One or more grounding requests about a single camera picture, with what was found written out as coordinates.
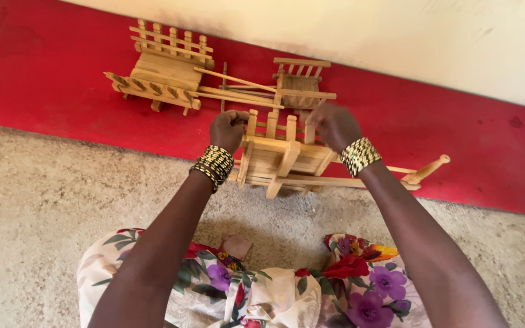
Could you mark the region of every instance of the woman's left hand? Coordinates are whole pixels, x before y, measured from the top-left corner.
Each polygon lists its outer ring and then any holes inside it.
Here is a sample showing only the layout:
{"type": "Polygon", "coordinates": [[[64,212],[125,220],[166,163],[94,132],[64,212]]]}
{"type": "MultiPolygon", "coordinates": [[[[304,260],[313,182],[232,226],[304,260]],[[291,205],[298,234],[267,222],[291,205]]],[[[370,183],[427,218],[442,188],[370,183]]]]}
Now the woman's left hand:
{"type": "Polygon", "coordinates": [[[247,111],[229,110],[216,115],[210,124],[210,145],[223,148],[234,154],[244,134],[244,122],[248,122],[247,111]]]}

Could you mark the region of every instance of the woman's hand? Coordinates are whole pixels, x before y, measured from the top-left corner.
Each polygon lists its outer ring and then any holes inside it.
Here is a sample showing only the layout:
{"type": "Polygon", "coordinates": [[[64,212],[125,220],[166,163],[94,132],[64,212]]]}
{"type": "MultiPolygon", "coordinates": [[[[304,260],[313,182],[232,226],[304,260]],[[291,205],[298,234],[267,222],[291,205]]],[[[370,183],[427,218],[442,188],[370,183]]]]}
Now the woman's hand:
{"type": "Polygon", "coordinates": [[[210,124],[210,145],[234,154],[244,134],[244,122],[249,120],[247,111],[229,110],[218,114],[210,124]]]}
{"type": "Polygon", "coordinates": [[[354,116],[334,104],[325,103],[312,111],[306,123],[315,125],[323,142],[340,155],[352,142],[362,138],[354,116]]]}

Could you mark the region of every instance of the white wall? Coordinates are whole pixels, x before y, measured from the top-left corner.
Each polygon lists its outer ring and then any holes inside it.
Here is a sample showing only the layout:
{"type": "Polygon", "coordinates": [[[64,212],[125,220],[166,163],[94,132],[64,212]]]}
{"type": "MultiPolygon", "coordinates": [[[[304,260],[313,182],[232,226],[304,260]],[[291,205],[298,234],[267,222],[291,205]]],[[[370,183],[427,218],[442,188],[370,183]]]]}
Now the white wall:
{"type": "Polygon", "coordinates": [[[525,105],[525,0],[70,2],[525,105]]]}

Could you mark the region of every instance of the woman's arm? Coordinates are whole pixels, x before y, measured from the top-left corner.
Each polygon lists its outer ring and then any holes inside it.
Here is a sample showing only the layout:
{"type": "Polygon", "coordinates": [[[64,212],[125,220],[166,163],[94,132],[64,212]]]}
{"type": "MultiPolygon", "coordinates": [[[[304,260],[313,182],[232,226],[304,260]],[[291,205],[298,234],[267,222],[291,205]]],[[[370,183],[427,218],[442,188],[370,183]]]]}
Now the woman's arm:
{"type": "MultiPolygon", "coordinates": [[[[326,144],[339,154],[362,133],[345,109],[326,105],[308,123],[316,124],[326,144]]],[[[374,162],[358,177],[374,197],[407,272],[434,327],[507,327],[493,297],[473,265],[398,179],[374,162]]]]}
{"type": "MultiPolygon", "coordinates": [[[[234,153],[245,111],[226,111],[210,125],[210,143],[234,153]]],[[[193,170],[143,233],[100,298],[89,327],[163,327],[171,288],[214,183],[193,170]]]]}

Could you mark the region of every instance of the purple flower print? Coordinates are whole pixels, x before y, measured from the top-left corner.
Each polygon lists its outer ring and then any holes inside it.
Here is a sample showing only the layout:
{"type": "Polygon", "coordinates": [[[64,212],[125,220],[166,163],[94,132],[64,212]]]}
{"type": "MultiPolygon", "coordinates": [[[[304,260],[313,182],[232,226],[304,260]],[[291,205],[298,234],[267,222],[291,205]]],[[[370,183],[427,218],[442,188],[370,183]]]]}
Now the purple flower print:
{"type": "Polygon", "coordinates": [[[383,308],[383,300],[375,291],[365,295],[352,293],[349,295],[349,309],[345,312],[348,318],[360,328],[387,328],[392,324],[394,313],[383,308]]]}
{"type": "Polygon", "coordinates": [[[337,244],[339,246],[339,251],[341,252],[341,255],[343,257],[345,257],[346,255],[352,253],[351,242],[349,241],[348,238],[346,238],[346,237],[339,238],[337,240],[337,244]]]}
{"type": "Polygon", "coordinates": [[[370,272],[370,281],[374,283],[374,287],[382,298],[386,295],[392,299],[403,299],[407,291],[404,284],[407,279],[402,272],[388,271],[385,267],[374,267],[374,271],[370,272]]]}
{"type": "Polygon", "coordinates": [[[219,291],[227,291],[230,287],[230,279],[232,278],[228,273],[226,267],[222,262],[217,261],[215,265],[210,265],[207,268],[208,275],[212,278],[210,284],[219,291]]]}

